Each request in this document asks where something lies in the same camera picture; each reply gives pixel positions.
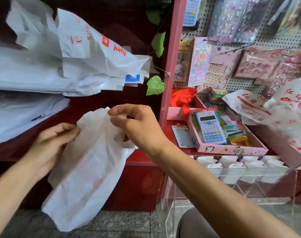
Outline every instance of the right hand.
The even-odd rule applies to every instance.
[[[111,123],[123,129],[129,139],[150,157],[159,156],[170,142],[149,106],[123,104],[113,107],[108,114],[111,116]],[[120,114],[135,119],[119,116]]]

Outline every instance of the artificial leaf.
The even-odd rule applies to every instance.
[[[166,88],[166,84],[162,82],[159,76],[153,76],[147,82],[147,92],[146,96],[153,95],[153,94],[161,94],[164,92]]]
[[[155,25],[158,25],[160,23],[160,11],[158,10],[152,10],[152,11],[146,11],[147,19]]]
[[[154,48],[157,57],[163,55],[165,35],[166,32],[157,33],[151,42],[151,46]]]

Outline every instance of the red cloth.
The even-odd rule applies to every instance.
[[[189,119],[191,99],[196,95],[197,89],[195,88],[172,88],[170,104],[171,107],[180,107],[184,113],[185,121]]]

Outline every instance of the pegboard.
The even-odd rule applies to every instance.
[[[255,43],[252,47],[260,47],[263,49],[280,49],[280,48],[289,48],[287,51],[297,51],[301,52],[301,27],[297,32],[293,34],[277,34],[278,26],[268,26],[268,21],[275,14],[277,9],[283,3],[284,0],[271,0],[267,10],[265,11],[262,22],[259,26],[259,32],[256,35]],[[181,39],[195,38],[195,37],[204,37],[207,36],[209,30],[209,24],[212,18],[212,13],[214,9],[214,4],[216,0],[206,0],[204,4],[204,9],[201,13],[200,22],[198,29],[196,31],[184,31],[181,35]],[[250,44],[241,44],[241,43],[214,43],[216,46],[227,46],[227,47],[244,47]],[[245,89],[257,94],[261,94],[266,85],[257,85],[254,84],[253,78],[239,78],[231,77],[228,81],[225,89],[229,92],[234,92],[239,89]],[[187,87],[188,82],[176,82],[177,87]],[[206,93],[197,94],[197,96],[203,100],[206,96]]]

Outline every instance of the blue calculator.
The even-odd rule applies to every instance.
[[[196,24],[200,3],[201,0],[187,0],[183,24],[184,27],[193,27]]]
[[[215,111],[197,112],[196,115],[205,143],[225,144],[227,142]]]

